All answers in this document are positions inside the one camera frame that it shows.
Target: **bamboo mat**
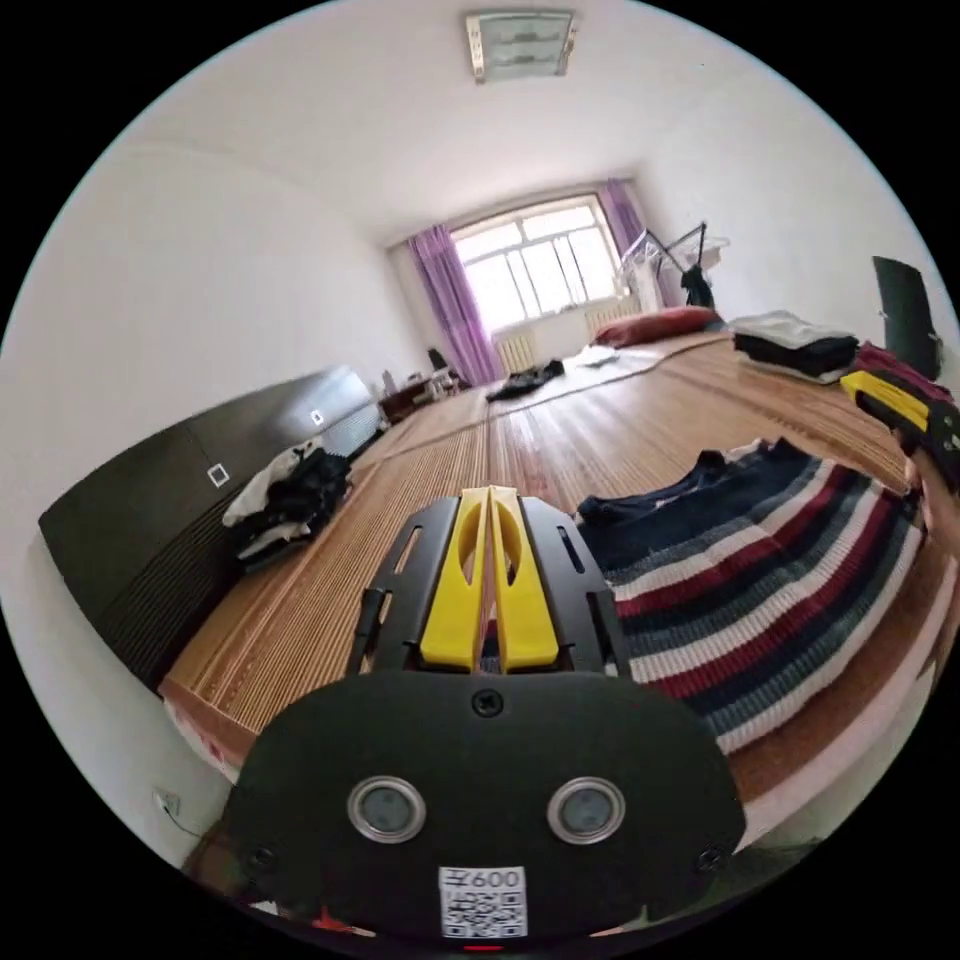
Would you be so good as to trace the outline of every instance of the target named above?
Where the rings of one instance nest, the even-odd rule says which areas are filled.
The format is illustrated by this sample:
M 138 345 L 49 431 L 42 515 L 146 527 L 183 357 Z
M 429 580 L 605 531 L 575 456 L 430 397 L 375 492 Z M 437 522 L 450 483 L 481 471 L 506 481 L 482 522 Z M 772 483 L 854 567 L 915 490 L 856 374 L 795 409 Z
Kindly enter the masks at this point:
M 201 627 L 160 693 L 242 760 L 287 704 L 343 675 L 360 597 L 407 517 L 483 484 L 486 432 L 460 431 L 367 471 L 291 562 L 242 581 Z
M 729 338 L 706 339 L 642 348 L 627 361 L 636 365 L 629 376 L 621 370 L 593 385 L 558 378 L 570 389 L 533 402 L 538 391 L 525 407 L 498 415 L 484 414 L 478 391 L 437 404 L 431 417 L 424 416 L 430 408 L 415 414 L 369 451 L 386 444 L 379 455 L 358 461 L 351 500 L 316 543 L 238 585 L 161 693 L 228 762 L 241 763 L 284 706 L 342 675 L 361 592 L 406 517 L 465 487 L 515 486 L 572 512 L 591 493 L 624 496 L 671 484 L 703 449 L 783 436 L 902 489 L 903 457 L 893 439 L 839 388 L 749 370 Z M 895 609 L 841 679 L 731 758 L 744 802 L 773 790 L 855 721 L 911 649 L 946 568 L 943 554 L 925 547 Z
M 525 410 L 557 397 L 626 379 L 652 370 L 668 357 L 692 350 L 703 344 L 729 340 L 727 333 L 695 333 L 674 337 L 646 347 L 630 347 L 619 351 L 613 363 L 601 367 L 570 368 L 562 377 L 549 381 L 539 390 L 515 400 L 487 402 L 487 394 L 498 389 L 504 381 L 486 387 L 474 387 L 455 397 L 449 397 L 425 406 L 409 416 L 357 458 L 354 469 L 362 470 L 382 463 L 400 453 L 407 453 L 460 430 L 480 426 L 487 419 Z

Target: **window frame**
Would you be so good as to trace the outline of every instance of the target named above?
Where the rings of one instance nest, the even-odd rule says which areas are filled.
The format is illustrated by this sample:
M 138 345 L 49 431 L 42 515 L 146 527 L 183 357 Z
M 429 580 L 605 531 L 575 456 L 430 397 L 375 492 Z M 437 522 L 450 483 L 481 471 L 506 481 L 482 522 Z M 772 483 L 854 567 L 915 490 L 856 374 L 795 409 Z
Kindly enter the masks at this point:
M 505 210 L 501 213 L 493 214 L 492 216 L 482 217 L 478 220 L 472 221 L 469 224 L 465 224 L 462 227 L 459 227 L 451 231 L 451 239 L 454 244 L 459 243 L 461 240 L 467 240 L 470 237 L 476 236 L 480 233 L 485 233 L 487 230 L 492 230 L 497 227 L 508 226 L 510 224 L 516 224 L 517 230 L 520 233 L 521 240 L 519 243 L 510 244 L 509 246 L 500 247 L 496 250 L 490 251 L 489 253 L 479 254 L 475 257 L 470 257 L 466 260 L 461 260 L 461 263 L 464 267 L 470 266 L 475 263 L 480 263 L 484 260 L 492 259 L 493 257 L 504 257 L 507 258 L 508 255 L 512 252 L 520 253 L 521 258 L 523 257 L 523 250 L 527 247 L 532 247 L 540 243 L 550 243 L 553 246 L 555 240 L 561 237 L 569 237 L 570 234 L 576 233 L 579 230 L 589 230 L 592 227 L 577 227 L 574 230 L 560 230 L 557 233 L 546 234 L 541 237 L 529 238 L 526 235 L 526 231 L 523 229 L 523 221 L 528 220 L 531 217 L 541 216 L 545 213 L 556 213 L 563 210 L 571 210 L 576 207 L 590 207 L 594 224 L 593 226 L 600 230 L 600 236 L 603 238 L 604 247 L 607 251 L 608 256 L 610 257 L 610 265 L 612 267 L 613 273 L 616 273 L 617 267 L 620 264 L 620 253 L 617 250 L 616 243 L 613 239 L 613 233 L 610 230 L 610 225 L 607 222 L 606 214 L 603 211 L 603 207 L 600 204 L 600 197 L 596 192 L 593 191 L 584 191 L 577 192 L 575 194 L 570 194 L 565 197 L 561 197 L 555 200 L 544 200 L 534 203 L 523 204 L 521 206 L 512 207 L 509 210 Z M 574 263 L 577 267 L 577 273 L 580 276 L 580 284 L 583 287 L 585 299 L 582 302 L 577 302 L 573 296 L 573 291 L 570 289 L 570 282 L 567 280 L 566 271 L 563 269 L 563 264 L 560 262 L 560 257 L 556 252 L 556 247 L 553 247 L 554 255 L 557 257 L 557 266 L 560 269 L 561 276 L 564 279 L 564 283 L 567 286 L 567 292 L 570 296 L 570 303 L 565 307 L 561 307 L 559 310 L 543 310 L 540 309 L 540 312 L 536 316 L 524 316 L 522 320 L 514 321 L 513 323 L 504 324 L 503 326 L 496 327 L 490 331 L 491 336 L 496 337 L 504 330 L 512 330 L 516 327 L 519 327 L 527 323 L 536 323 L 539 320 L 549 319 L 550 317 L 562 316 L 565 313 L 570 313 L 575 310 L 585 310 L 591 306 L 600 303 L 608 303 L 611 300 L 617 299 L 617 290 L 614 289 L 614 292 L 609 297 L 594 297 L 591 298 L 587 293 L 586 281 L 583 276 L 583 271 L 580 269 L 580 265 L 577 262 L 576 252 L 573 250 L 572 244 L 570 244 L 570 251 L 574 258 Z M 524 313 L 526 314 L 526 305 L 524 303 L 523 294 L 520 291 L 519 284 L 517 283 L 516 277 L 513 275 L 513 270 L 510 267 L 509 260 L 507 261 L 507 269 L 510 273 L 510 277 L 513 280 L 514 290 L 517 294 L 517 298 L 521 305 L 524 307 Z M 530 283 L 533 289 L 534 299 L 536 300 L 537 306 L 541 307 L 540 296 L 537 293 L 536 285 L 533 282 L 533 278 L 530 276 L 530 270 L 526 266 L 524 261 L 524 269 L 527 271 L 528 282 Z

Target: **wall outlet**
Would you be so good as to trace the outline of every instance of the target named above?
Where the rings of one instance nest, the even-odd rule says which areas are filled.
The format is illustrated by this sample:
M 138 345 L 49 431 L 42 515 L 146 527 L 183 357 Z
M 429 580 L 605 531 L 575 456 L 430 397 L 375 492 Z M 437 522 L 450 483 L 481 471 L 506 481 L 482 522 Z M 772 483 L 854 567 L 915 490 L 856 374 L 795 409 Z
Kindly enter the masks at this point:
M 161 813 L 169 813 L 171 817 L 176 817 L 180 813 L 180 797 L 170 790 L 154 787 L 153 802 L 159 807 Z

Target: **yellow and black object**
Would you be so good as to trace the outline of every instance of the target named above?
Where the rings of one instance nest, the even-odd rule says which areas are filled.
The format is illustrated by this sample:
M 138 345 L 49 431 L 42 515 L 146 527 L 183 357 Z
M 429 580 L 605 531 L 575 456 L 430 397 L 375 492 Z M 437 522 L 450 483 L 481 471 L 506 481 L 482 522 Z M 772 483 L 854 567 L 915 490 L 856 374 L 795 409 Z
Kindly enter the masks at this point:
M 477 669 L 491 595 L 496 674 Z M 273 719 L 227 804 L 266 899 L 381 954 L 596 957 L 590 934 L 706 893 L 745 829 L 736 785 L 703 721 L 633 682 L 569 516 L 505 487 L 437 500 L 360 606 L 345 678 Z
M 960 411 L 888 370 L 857 370 L 840 384 L 865 413 L 896 430 L 909 457 L 922 449 L 951 493 L 960 490 Z

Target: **light switch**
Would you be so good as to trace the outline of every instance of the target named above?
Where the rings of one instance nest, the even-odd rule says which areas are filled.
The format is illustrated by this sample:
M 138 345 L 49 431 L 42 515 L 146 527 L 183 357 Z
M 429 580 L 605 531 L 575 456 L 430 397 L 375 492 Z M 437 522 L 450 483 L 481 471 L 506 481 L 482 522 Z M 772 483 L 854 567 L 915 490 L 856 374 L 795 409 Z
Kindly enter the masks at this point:
M 208 471 L 207 476 L 210 478 L 210 482 L 219 489 L 222 487 L 229 479 L 230 474 L 224 469 L 222 463 L 214 464 Z

